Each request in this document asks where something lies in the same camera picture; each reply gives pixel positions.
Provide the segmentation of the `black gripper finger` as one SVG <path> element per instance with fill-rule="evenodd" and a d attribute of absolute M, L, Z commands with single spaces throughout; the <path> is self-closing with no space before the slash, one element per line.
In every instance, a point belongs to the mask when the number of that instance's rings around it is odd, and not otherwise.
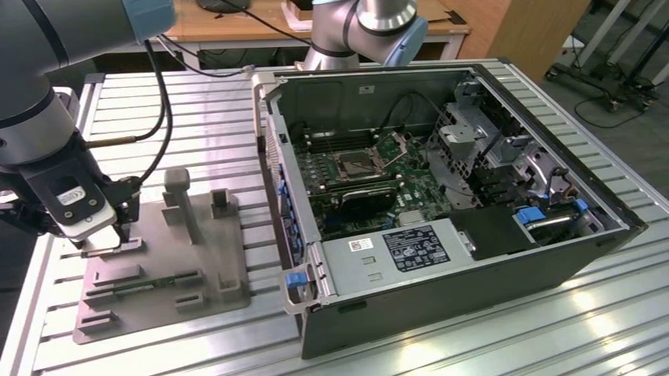
<path fill-rule="evenodd" d="M 64 230 L 41 204 L 28 204 L 20 199 L 1 203 L 1 220 L 22 232 L 41 236 L 50 234 L 65 238 Z"/>
<path fill-rule="evenodd" d="M 129 226 L 139 220 L 139 211 L 140 193 L 135 193 L 115 207 L 116 222 L 113 223 L 113 231 L 121 244 L 129 241 Z"/>

